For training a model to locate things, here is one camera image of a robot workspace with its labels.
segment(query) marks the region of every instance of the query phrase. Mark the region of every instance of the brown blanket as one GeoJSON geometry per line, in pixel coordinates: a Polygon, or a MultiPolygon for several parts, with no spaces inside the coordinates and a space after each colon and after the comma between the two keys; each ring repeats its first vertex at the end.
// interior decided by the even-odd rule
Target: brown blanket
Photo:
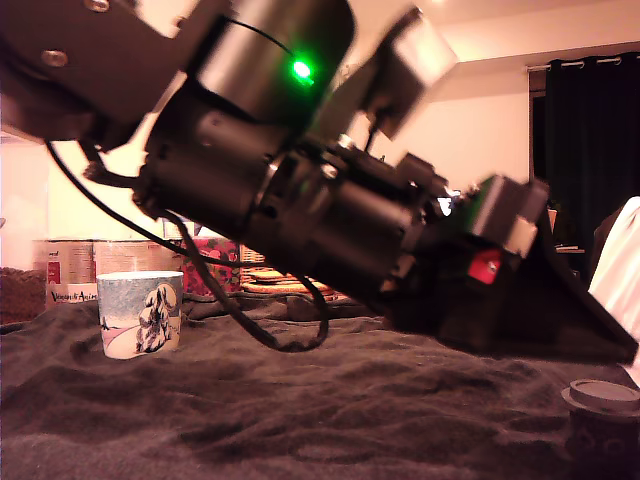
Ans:
{"type": "MultiPolygon", "coordinates": [[[[243,303],[272,332],[315,335],[300,298],[243,303]]],[[[305,354],[216,305],[185,311],[178,351],[124,361],[104,356],[93,302],[5,329],[2,479],[564,479],[560,391],[630,385],[617,367],[453,351],[344,303],[305,354]]]]}

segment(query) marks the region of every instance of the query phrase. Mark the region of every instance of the white fabric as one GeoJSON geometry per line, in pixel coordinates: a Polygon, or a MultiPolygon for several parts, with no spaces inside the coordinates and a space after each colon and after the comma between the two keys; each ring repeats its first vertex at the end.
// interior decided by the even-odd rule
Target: white fabric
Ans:
{"type": "MultiPolygon", "coordinates": [[[[640,341],[640,197],[627,201],[611,228],[589,293],[640,341]]],[[[640,386],[640,355],[626,370],[640,386]]]]}

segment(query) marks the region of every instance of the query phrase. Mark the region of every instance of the box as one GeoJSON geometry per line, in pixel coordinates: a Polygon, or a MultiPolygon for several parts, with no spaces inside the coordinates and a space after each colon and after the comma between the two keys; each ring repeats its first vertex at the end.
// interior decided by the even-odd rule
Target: box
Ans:
{"type": "MultiPolygon", "coordinates": [[[[227,260],[237,262],[240,257],[240,246],[229,239],[223,237],[193,239],[203,256],[216,258],[218,260],[227,260]]],[[[239,292],[240,288],[240,268],[222,267],[219,265],[207,265],[211,274],[220,282],[225,292],[239,292]]],[[[193,262],[185,257],[182,264],[182,273],[184,273],[184,292],[196,295],[213,296],[204,282],[198,275],[193,262]]]]}

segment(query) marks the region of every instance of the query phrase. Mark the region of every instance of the coffee cup lid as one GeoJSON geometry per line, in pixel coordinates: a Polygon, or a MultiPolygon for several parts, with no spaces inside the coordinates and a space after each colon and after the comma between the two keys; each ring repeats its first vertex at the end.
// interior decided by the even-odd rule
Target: coffee cup lid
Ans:
{"type": "Polygon", "coordinates": [[[570,405],[611,417],[640,417],[640,391],[600,380],[576,380],[562,391],[570,405]]]}

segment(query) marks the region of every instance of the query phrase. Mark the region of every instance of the curtain rod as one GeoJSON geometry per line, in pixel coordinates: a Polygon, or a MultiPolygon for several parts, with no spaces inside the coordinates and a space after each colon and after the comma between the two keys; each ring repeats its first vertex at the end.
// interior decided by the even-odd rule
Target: curtain rod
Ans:
{"type": "MultiPolygon", "coordinates": [[[[596,60],[596,63],[615,63],[616,65],[620,65],[620,62],[622,62],[622,58],[620,58],[620,57],[602,58],[602,59],[596,60]]],[[[584,62],[582,60],[580,60],[578,62],[563,62],[560,65],[563,66],[563,67],[580,67],[580,68],[583,68],[584,67],[584,62]]],[[[539,72],[541,70],[551,70],[551,64],[550,63],[546,63],[544,65],[533,65],[531,67],[527,67],[527,72],[539,72]]]]}

